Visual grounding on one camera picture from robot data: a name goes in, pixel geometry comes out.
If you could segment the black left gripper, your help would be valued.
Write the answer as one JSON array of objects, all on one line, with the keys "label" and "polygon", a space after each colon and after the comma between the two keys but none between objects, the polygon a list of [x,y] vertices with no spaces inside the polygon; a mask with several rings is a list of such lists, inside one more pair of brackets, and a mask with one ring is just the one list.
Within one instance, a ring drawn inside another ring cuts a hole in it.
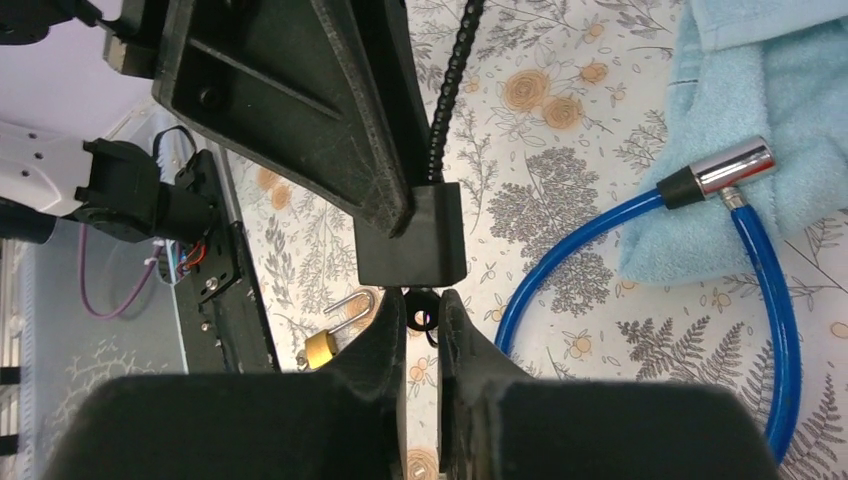
[{"label": "black left gripper", "polygon": [[386,236],[408,224],[428,121],[404,2],[123,1],[109,19],[90,1],[8,0],[1,44],[73,20],[191,129]]}]

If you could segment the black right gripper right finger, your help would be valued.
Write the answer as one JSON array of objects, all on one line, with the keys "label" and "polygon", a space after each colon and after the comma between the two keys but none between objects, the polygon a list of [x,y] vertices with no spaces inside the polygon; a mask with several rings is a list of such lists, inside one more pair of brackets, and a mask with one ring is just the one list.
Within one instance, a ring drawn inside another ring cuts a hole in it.
[{"label": "black right gripper right finger", "polygon": [[540,379],[446,290],[438,313],[439,466],[449,479],[774,479],[773,454],[726,389]]}]

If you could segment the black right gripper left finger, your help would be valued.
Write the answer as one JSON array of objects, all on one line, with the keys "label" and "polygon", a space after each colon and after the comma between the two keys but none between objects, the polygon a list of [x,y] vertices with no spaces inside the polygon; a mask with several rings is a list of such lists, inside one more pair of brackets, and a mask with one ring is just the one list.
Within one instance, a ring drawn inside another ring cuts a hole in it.
[{"label": "black right gripper left finger", "polygon": [[48,479],[400,479],[405,301],[310,373],[138,375],[82,403]]}]

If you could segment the small black cable connector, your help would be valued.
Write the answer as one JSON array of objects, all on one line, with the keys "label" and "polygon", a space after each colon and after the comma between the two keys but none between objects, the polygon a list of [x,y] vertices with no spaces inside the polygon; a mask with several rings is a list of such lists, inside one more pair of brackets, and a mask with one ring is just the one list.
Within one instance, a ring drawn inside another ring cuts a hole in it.
[{"label": "small black cable connector", "polygon": [[468,1],[436,102],[425,145],[424,173],[413,178],[411,205],[403,228],[388,237],[354,221],[358,279],[368,286],[448,287],[467,275],[460,186],[443,176],[445,147],[459,86],[467,67],[483,1]]}]

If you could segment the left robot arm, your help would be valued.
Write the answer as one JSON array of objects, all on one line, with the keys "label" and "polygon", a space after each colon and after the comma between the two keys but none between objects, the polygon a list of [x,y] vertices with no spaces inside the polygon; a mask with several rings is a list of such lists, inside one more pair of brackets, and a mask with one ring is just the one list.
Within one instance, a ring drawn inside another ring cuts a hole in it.
[{"label": "left robot arm", "polygon": [[[1,42],[78,20],[105,60],[152,83],[189,129],[349,214],[358,242],[393,245],[428,217],[427,127],[402,1],[5,1]],[[199,242],[212,198],[160,179],[126,141],[1,128],[1,225],[42,243],[59,218],[139,242]]]}]

